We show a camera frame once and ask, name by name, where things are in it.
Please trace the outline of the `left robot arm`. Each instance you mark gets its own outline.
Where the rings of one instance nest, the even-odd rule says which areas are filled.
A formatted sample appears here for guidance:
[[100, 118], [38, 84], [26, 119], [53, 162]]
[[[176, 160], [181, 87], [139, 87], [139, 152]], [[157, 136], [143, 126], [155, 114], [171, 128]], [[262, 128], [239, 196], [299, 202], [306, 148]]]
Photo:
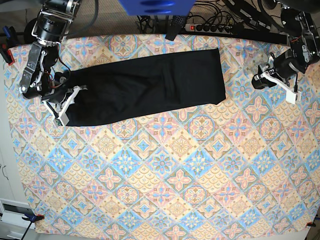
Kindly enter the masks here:
[[298, 73], [304, 74], [309, 65], [320, 60], [320, 36], [312, 14], [320, 11], [318, 0], [280, 0], [282, 26], [265, 11], [264, 6], [273, 9], [276, 0], [259, 0], [258, 6], [264, 17], [280, 32], [287, 34], [290, 48], [275, 57], [270, 53], [268, 61], [258, 65], [252, 78], [256, 90], [280, 86], [286, 92], [286, 101], [295, 104], [301, 100], [298, 91]]

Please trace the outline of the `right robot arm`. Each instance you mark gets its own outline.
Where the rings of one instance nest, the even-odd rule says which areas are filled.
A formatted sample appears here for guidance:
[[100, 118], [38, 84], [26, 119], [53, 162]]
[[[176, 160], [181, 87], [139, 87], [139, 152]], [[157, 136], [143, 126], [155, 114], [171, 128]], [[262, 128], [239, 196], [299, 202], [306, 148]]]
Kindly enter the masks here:
[[87, 89], [86, 85], [68, 86], [70, 70], [51, 74], [52, 67], [61, 61], [59, 46], [69, 33], [81, 3], [80, 0], [43, 2], [31, 31], [36, 41], [31, 45], [18, 88], [25, 99], [39, 98], [57, 127], [69, 123], [68, 107], [81, 90]]

